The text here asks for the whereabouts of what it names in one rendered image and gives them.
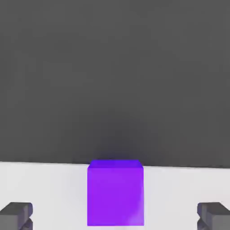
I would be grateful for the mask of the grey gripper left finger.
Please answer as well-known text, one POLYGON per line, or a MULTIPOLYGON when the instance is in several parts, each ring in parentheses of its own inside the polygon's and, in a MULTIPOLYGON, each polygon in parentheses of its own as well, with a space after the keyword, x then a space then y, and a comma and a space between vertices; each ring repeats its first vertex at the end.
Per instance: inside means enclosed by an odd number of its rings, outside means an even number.
POLYGON ((0 211, 0 230, 33 230, 32 203, 10 202, 0 211))

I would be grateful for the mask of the small purple cube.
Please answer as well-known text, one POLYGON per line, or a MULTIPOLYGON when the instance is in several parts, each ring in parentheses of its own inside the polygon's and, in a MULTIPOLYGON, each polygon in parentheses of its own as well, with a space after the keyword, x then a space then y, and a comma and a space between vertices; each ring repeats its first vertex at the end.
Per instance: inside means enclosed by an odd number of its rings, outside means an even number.
POLYGON ((143 226, 144 168, 136 159, 97 159, 87 169, 87 225, 143 226))

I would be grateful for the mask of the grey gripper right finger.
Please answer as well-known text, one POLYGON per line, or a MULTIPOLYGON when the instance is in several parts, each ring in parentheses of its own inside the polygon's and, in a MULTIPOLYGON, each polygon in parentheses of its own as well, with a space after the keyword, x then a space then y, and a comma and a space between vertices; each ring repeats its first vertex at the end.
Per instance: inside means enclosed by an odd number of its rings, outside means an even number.
POLYGON ((198 203, 197 230, 230 230, 230 210, 220 202, 198 203))

